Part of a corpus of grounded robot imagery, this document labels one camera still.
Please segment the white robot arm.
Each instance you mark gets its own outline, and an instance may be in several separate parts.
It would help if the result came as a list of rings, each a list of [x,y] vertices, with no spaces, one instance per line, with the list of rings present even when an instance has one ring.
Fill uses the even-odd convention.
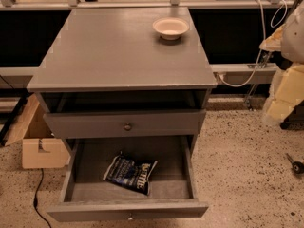
[[[280,52],[292,63],[288,69],[276,71],[263,106],[263,122],[279,125],[304,101],[304,1],[259,48]]]

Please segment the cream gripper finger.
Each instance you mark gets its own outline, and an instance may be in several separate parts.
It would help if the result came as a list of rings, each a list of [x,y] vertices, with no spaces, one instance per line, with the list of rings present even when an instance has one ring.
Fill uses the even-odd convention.
[[[263,106],[263,122],[281,124],[304,101],[304,65],[279,69],[272,80],[270,96]]]

